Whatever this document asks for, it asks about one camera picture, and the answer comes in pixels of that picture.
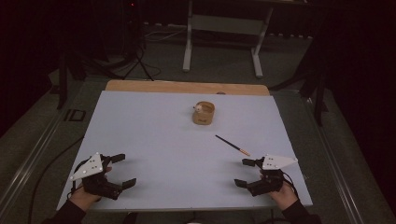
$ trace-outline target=table leg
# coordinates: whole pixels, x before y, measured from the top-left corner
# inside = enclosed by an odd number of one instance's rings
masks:
[[[184,52],[183,72],[190,72],[191,50],[192,50],[191,23],[192,23],[192,0],[189,1],[189,17],[187,19],[187,44],[186,44],[186,51]]]
[[[262,41],[265,38],[265,32],[267,31],[268,24],[270,23],[271,15],[273,13],[274,9],[270,7],[267,12],[267,16],[265,18],[265,21],[262,23],[262,29],[260,30],[259,34],[259,42],[256,45],[256,48],[251,49],[251,57],[253,59],[253,66],[254,66],[254,72],[256,74],[257,78],[262,78],[262,65],[260,63],[260,58],[259,58],[259,52],[260,49],[262,48]]]

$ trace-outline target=metal bar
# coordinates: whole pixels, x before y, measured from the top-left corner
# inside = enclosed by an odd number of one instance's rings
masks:
[[[30,175],[38,164],[38,161],[41,158],[43,152],[46,150],[48,144],[50,143],[53,134],[56,132],[60,121],[62,121],[64,114],[67,112],[67,108],[71,105],[72,99],[76,97],[80,87],[80,83],[72,85],[72,88],[70,89],[73,89],[74,91],[70,92],[72,92],[73,94],[71,95],[71,97],[69,97],[68,101],[66,101],[64,107],[58,110],[57,113],[55,113],[47,128],[38,138],[31,153],[22,163],[18,171],[15,173],[7,189],[3,192],[3,195],[0,199],[0,223],[4,222],[7,214],[9,213],[9,210],[20,195],[23,187],[25,186]]]
[[[240,5],[241,0],[201,0],[201,2],[216,2],[225,4]],[[318,4],[318,3],[305,3],[300,1],[281,1],[281,0],[247,0],[243,1],[245,6],[273,6],[273,7],[304,7],[312,9],[324,9],[334,11],[349,11],[358,12],[363,7],[362,4]]]
[[[187,18],[187,43],[186,50],[184,52],[184,61],[183,61],[183,71],[190,71],[191,64],[191,51],[192,51],[192,43],[191,43],[191,33],[192,33],[192,0],[189,1],[189,16]]]
[[[274,11],[273,7],[270,7],[267,11],[267,15],[265,17],[265,21],[262,22],[262,30],[260,31],[259,34],[259,42],[256,45],[256,48],[251,49],[251,57],[253,60],[253,66],[254,66],[254,73],[256,74],[257,78],[262,78],[262,64],[260,63],[260,49],[262,48],[262,41],[265,38],[265,33],[267,32],[268,24],[270,23],[272,13]]]
[[[258,35],[262,32],[263,21],[218,16],[192,15],[192,28],[214,32]]]

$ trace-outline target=human hand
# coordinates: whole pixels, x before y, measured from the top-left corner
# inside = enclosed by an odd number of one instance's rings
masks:
[[[298,200],[291,185],[285,181],[283,182],[282,188],[279,191],[272,191],[268,194],[282,211],[290,207]]]
[[[106,168],[106,172],[110,172],[111,167]],[[86,212],[94,203],[99,201],[102,197],[99,195],[94,195],[86,192],[84,190],[84,186],[80,184],[76,191],[69,198],[70,202],[81,208],[84,212]]]

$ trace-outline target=black cable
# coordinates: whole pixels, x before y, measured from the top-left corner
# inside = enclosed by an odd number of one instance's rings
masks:
[[[157,72],[156,74],[151,75],[152,77],[156,77],[156,76],[158,76],[158,75],[162,72],[162,71],[161,71],[161,68],[159,68],[159,67],[155,67],[155,66],[152,66],[152,65],[149,65],[149,64],[146,64],[146,63],[144,63],[144,65],[147,66],[147,67],[154,68],[154,69],[157,69],[157,70],[158,70],[158,72]]]
[[[142,50],[142,55],[140,56],[140,61],[142,60],[143,56],[145,55],[145,51],[139,46],[139,48]],[[123,80],[125,80],[125,78],[127,78],[129,76],[129,74],[137,67],[137,65],[139,64],[139,62],[137,62],[123,77]]]
[[[76,167],[74,173],[76,173],[76,171],[79,169],[79,167],[81,167],[83,164],[85,164],[88,160],[89,160],[89,159],[87,159],[87,160],[85,160],[85,161],[82,161],[82,162]],[[67,194],[67,196],[66,196],[67,199],[69,199],[69,195],[73,194],[76,190],[81,189],[81,188],[82,188],[82,186],[76,188],[76,180],[73,180],[73,187],[71,188],[70,192]]]
[[[293,183],[293,180],[291,179],[291,177],[286,173],[283,173],[283,175],[286,175],[289,178],[289,180],[287,180],[286,178],[284,178],[283,180],[286,181],[291,186],[297,199],[300,200],[300,197],[298,196],[297,188],[294,187],[294,183]]]
[[[51,167],[51,165],[58,160],[58,158],[60,158],[67,150],[69,150],[70,148],[72,148],[75,144],[77,144],[79,141],[81,141],[84,138],[84,136],[80,137],[76,142],[74,142],[72,145],[70,145],[69,147],[67,147],[66,149],[64,149],[61,153],[59,153],[54,159],[52,159],[52,161],[49,162],[49,164],[47,164],[46,168],[44,168],[43,172],[41,172],[40,177],[37,179],[37,182],[35,183],[35,188],[33,189],[33,193],[32,193],[32,198],[30,201],[30,207],[29,207],[29,217],[28,217],[28,224],[32,223],[32,214],[33,214],[33,205],[35,202],[35,193],[37,192],[38,189],[38,185],[40,184],[41,179],[44,176],[44,173],[47,172],[47,170]]]
[[[137,64],[137,62],[136,62],[135,60],[132,60],[132,61],[130,61],[127,65],[123,66],[122,68],[117,69],[117,70],[114,70],[114,72],[115,72],[115,73],[122,72],[122,71],[124,71],[124,70],[129,69],[131,66],[134,66],[134,64]]]
[[[111,63],[111,64],[105,64],[105,65],[103,65],[103,67],[106,69],[110,69],[110,70],[116,69],[116,68],[122,67],[122,66],[130,63],[132,59],[133,59],[132,54],[127,54],[126,57],[124,57],[124,59],[122,61],[116,62],[116,63]]]
[[[136,53],[136,58],[137,58],[137,60],[139,61],[140,66],[142,66],[143,70],[145,71],[146,76],[148,76],[149,79],[151,79],[151,81],[154,81],[154,79],[153,79],[152,76],[149,74],[148,70],[146,69],[146,66],[142,63],[142,59],[139,58],[139,57],[137,57],[137,53]]]
[[[91,59],[88,56],[85,56],[84,54],[78,52],[78,51],[73,51],[73,54],[75,56],[77,56],[80,60],[82,60],[87,66],[95,69],[97,72],[110,77],[110,78],[114,78],[114,79],[122,79],[121,76],[118,76],[112,72],[110,72],[109,70],[107,70],[106,68],[104,68],[101,64],[97,63],[96,61],[94,61],[93,59]]]

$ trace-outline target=gray floor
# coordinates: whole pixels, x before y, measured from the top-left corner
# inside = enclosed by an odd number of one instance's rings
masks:
[[[151,35],[149,39],[161,39]],[[195,34],[191,70],[182,72],[184,54],[183,35],[161,41],[148,41],[143,57],[146,64],[161,68],[157,80],[264,84],[273,86],[291,77],[309,46],[309,39],[269,36],[260,53],[263,79],[254,76],[249,45],[254,39],[244,38],[237,45],[205,41],[205,34]],[[122,75],[128,71],[119,69]],[[156,68],[148,67],[151,74]],[[147,78],[140,66],[128,79]],[[26,223],[33,188],[47,164],[86,131],[90,117],[107,78],[94,73],[85,82],[70,82],[70,95],[64,110],[56,110],[57,96],[44,95],[1,139],[3,159],[0,163],[0,190],[4,192],[1,205],[9,200],[8,209],[2,207],[1,223]],[[309,211],[319,214],[323,223],[396,223],[382,194],[360,153],[359,146],[349,130],[342,113],[326,91],[325,104],[329,111],[322,114],[323,127],[312,118],[309,99],[299,96],[301,83],[283,91],[272,92],[276,98],[290,141],[305,176],[314,206]],[[87,111],[82,122],[64,121],[67,109]],[[35,194],[33,223],[55,213],[64,182],[78,152],[79,143],[66,151],[43,176]],[[37,157],[37,163],[19,170],[28,157]],[[20,189],[8,189],[13,182],[21,182]],[[275,209],[276,216],[281,217]],[[125,213],[89,212],[84,223],[121,223]],[[270,216],[269,209],[239,213],[215,211],[197,213],[144,213],[140,223],[176,223],[172,220],[191,216],[211,219],[214,223],[259,223]]]

